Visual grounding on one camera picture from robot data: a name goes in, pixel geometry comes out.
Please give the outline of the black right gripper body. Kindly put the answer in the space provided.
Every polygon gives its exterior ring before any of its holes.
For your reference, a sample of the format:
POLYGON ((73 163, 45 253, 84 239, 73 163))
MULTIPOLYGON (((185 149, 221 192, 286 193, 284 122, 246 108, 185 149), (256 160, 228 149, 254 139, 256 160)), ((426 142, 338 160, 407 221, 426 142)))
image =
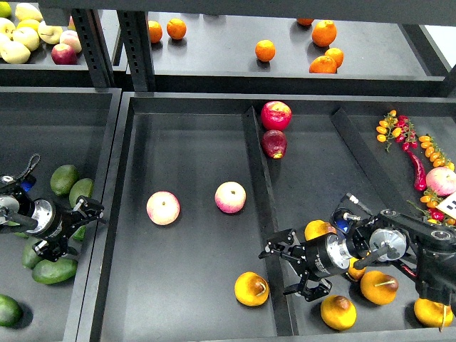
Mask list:
POLYGON ((341 254, 336 234, 325 234, 304 244, 306 269, 312 281, 345 273, 348 260, 341 254))

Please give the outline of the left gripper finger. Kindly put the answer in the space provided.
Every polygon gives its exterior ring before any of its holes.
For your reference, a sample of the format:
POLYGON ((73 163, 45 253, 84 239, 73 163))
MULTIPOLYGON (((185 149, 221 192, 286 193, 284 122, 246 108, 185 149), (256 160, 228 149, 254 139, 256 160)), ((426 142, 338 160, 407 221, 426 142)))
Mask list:
POLYGON ((61 257, 68 255, 78 255, 78 251, 74 247, 68 245, 67 239, 58 241, 39 240, 33 245, 32 249, 38 257, 52 262, 56 262, 61 257))
POLYGON ((70 210, 71 231, 75 232, 80 227, 94 221, 105 224, 104 209, 104 206, 96 199, 79 197, 76 200, 76 205, 70 210))

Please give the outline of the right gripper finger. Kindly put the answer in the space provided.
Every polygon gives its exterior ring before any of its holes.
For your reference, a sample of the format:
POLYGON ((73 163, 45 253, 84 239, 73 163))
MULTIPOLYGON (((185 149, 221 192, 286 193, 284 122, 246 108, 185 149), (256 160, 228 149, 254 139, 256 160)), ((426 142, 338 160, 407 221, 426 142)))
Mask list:
POLYGON ((266 245, 259 254, 259 259, 267 257, 279 257, 291 265, 306 263, 306 245, 296 235, 295 229, 286 229, 273 233, 266 239, 266 245))
POLYGON ((288 296, 296 294, 297 296, 303 297, 305 301, 312 302, 328 296, 333 287, 332 282, 325 279, 319 279, 316 282, 316 286, 314 287, 308 286, 309 281, 310 278, 307 276, 301 277, 299 282, 296 284, 285 287, 283 290, 283 295, 288 296))

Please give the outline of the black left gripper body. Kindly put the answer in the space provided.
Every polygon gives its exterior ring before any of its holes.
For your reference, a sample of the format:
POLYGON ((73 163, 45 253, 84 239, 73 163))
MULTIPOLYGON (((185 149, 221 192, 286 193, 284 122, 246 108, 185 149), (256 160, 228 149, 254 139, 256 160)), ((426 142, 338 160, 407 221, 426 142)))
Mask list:
POLYGON ((77 214, 72 209, 53 204, 51 206, 51 218, 44 232, 44 240, 57 242, 62 238, 69 239, 72 237, 77 230, 76 217, 77 214))

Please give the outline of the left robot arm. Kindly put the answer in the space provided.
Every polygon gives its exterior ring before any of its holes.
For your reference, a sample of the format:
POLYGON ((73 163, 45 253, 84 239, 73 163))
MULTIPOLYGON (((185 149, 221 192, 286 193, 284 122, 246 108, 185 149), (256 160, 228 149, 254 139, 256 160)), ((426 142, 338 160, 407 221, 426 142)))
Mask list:
POLYGON ((67 254, 78 253, 68 245, 68 240, 80 227, 92 221, 104 222, 104 206, 83 195, 72 209, 51 199, 31 199, 28 193, 36 183, 32 172, 39 161, 40 155, 34 154, 23 172, 1 176, 1 233, 20 232, 37 238, 33 251, 55 262, 67 254))

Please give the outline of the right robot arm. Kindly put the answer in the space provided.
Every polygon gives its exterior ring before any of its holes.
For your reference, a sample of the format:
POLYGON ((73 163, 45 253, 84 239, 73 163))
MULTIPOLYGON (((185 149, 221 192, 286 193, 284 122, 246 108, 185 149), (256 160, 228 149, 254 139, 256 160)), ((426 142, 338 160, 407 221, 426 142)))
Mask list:
POLYGON ((295 230, 273 233, 259 258, 277 256, 289 263, 299 282, 284 289, 307 302, 329 295, 329 277, 350 266, 363 269, 381 263, 393 265, 414 281, 422 299, 451 305, 455 301, 455 231, 430 224, 392 209, 373 214, 352 194, 345 198, 367 214, 344 207, 330 217, 334 232, 300 242, 295 230))

